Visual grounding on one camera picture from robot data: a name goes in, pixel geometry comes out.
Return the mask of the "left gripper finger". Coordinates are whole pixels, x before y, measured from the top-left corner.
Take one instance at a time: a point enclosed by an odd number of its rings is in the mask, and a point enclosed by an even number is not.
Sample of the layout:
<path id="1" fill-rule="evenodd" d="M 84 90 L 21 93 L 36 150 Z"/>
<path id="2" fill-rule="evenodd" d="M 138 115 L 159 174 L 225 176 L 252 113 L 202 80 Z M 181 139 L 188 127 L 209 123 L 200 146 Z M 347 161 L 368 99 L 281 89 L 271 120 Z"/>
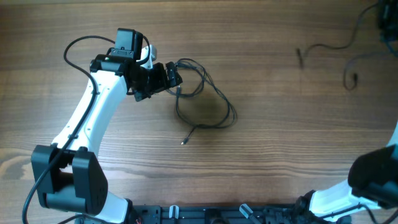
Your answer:
<path id="1" fill-rule="evenodd" d="M 167 75 L 169 77 L 175 77 L 177 74 L 177 68 L 174 62 L 168 62 L 165 64 Z"/>
<path id="2" fill-rule="evenodd" d="M 167 81 L 167 87 L 166 89 L 170 89 L 176 86 L 179 86 L 183 80 L 179 74 L 171 74 L 167 75 L 168 81 Z"/>

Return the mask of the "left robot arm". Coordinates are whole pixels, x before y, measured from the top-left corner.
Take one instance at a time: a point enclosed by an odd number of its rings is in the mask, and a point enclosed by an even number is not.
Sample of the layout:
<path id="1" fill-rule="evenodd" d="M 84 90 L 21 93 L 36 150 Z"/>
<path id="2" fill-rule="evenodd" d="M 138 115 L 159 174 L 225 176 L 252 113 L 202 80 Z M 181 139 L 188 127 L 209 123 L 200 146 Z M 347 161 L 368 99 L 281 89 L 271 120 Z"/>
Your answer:
<path id="1" fill-rule="evenodd" d="M 60 134 L 31 155 L 35 183 L 28 200 L 41 207 L 72 213 L 74 220 L 94 223 L 141 223 L 129 199 L 108 189 L 98 152 L 110 119 L 125 97 L 136 101 L 178 86 L 173 63 L 156 61 L 146 36 L 120 28 L 113 46 L 99 54 L 86 71 L 86 90 Z"/>

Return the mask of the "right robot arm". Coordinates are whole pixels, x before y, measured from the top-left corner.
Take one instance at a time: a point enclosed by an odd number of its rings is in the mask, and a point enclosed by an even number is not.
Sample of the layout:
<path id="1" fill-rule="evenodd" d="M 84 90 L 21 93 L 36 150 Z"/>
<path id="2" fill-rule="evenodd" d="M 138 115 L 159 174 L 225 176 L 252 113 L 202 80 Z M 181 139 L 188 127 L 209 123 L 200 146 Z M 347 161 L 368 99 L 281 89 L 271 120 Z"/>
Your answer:
<path id="1" fill-rule="evenodd" d="M 349 48 L 355 41 L 359 25 L 365 13 L 377 8 L 377 26 L 388 51 L 361 54 L 347 62 L 343 70 L 343 86 L 354 90 L 358 84 L 358 75 L 353 74 L 353 86 L 348 87 L 347 73 L 355 61 L 393 55 L 397 58 L 397 49 L 391 42 L 397 41 L 397 1 L 377 1 L 364 9 L 358 16 L 349 42 L 343 46 L 313 44 L 297 57 L 301 69 L 310 51 L 317 47 L 329 50 Z M 294 205 L 270 206 L 264 209 L 264 221 L 269 223 L 352 223 L 351 214 L 367 211 L 372 223 L 376 221 L 372 210 L 397 208 L 397 124 L 386 147 L 358 157 L 351 166 L 348 178 L 325 190 L 312 190 L 300 196 Z M 392 223 L 397 218 L 397 210 L 382 223 Z"/>

